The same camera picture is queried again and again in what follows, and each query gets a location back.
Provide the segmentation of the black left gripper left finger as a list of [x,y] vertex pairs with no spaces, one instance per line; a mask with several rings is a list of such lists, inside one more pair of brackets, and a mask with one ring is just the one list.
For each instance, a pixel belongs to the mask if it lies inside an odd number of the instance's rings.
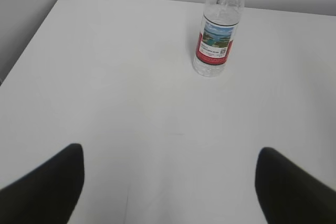
[[84,181],[83,149],[73,143],[1,189],[1,223],[68,223]]

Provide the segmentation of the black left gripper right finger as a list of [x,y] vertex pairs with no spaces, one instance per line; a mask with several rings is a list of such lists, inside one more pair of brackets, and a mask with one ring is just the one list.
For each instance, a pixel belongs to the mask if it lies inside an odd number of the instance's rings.
[[267,223],[335,223],[335,191],[271,147],[258,154],[255,191]]

